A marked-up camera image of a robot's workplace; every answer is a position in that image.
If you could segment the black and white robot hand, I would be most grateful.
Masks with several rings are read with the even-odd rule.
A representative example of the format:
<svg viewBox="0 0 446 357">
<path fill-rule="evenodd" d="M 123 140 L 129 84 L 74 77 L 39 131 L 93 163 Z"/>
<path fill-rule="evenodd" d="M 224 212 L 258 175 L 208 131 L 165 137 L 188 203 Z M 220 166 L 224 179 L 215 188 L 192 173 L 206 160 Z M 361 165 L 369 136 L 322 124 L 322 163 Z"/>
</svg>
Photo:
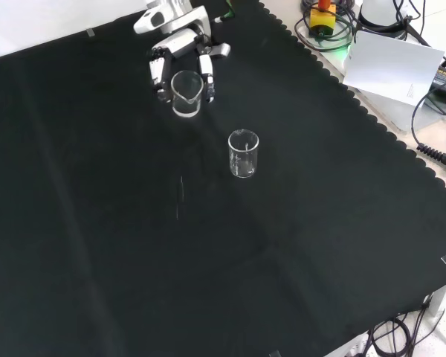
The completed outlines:
<svg viewBox="0 0 446 357">
<path fill-rule="evenodd" d="M 213 58 L 228 57 L 230 45 L 212 38 L 212 24 L 223 18 L 210 19 L 205 7 L 193 7 L 190 1 L 148 1 L 146 12 L 134 24 L 136 34 L 160 30 L 165 36 L 149 50 L 152 87 L 160 100 L 170 102 L 170 66 L 173 60 L 189 53 L 198 54 L 198 65 L 204 83 L 205 99 L 215 98 Z"/>
</svg>

